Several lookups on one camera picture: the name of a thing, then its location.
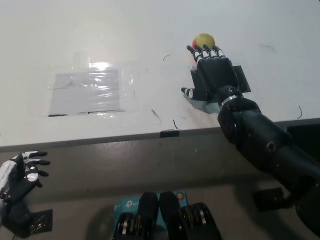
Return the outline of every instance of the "robotic hand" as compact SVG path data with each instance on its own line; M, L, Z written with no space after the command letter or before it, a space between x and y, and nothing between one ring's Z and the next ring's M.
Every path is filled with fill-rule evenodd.
M34 157L46 156L45 151L28 151L4 162L0 167L0 227L13 206L19 203L36 186L42 187L39 176L49 174L37 165L49 165L47 160Z
M277 201L273 209L295 204L303 223L320 236L320 163L295 146L290 134L242 95L233 65L219 47L195 48L187 46L197 64L197 70L191 71L195 88L181 91L196 101L217 101L218 122L227 140L255 168L271 174L289 190L290 196ZM275 205L271 199L268 204Z

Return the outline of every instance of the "gray floor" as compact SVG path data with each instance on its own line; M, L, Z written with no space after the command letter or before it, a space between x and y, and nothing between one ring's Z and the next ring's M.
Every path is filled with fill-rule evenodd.
M46 150L50 176L26 201L32 211L53 209L53 231L31 240L111 239L120 198L168 190L185 190L190 204L206 203L224 240L318 239L294 209L256 210L251 193L280 185L219 133ZM0 153L0 159L15 154ZM1 240L12 237L0 230Z

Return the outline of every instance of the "plastic wrap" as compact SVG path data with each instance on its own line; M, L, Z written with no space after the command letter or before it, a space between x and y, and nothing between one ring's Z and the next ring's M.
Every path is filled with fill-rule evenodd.
M135 83L139 73L133 63L89 63L59 73L52 91L49 117L101 114L137 110Z

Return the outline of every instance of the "white table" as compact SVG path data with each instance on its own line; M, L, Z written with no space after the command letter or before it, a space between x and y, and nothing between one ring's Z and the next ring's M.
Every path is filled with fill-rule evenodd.
M219 129L215 104L208 114L180 92L200 33L242 66L245 97L271 120L320 122L318 0L2 0L0 151L156 138L173 120L180 135ZM48 86L79 53L139 66L133 110L48 117Z

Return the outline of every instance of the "yellow ball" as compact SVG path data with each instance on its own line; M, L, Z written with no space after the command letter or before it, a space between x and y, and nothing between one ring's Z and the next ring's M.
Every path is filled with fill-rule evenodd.
M196 44L198 44L200 47L203 47L203 45L206 44L210 48L216 45L214 37L208 33L201 33L198 36L196 36L192 42L192 47L195 48Z

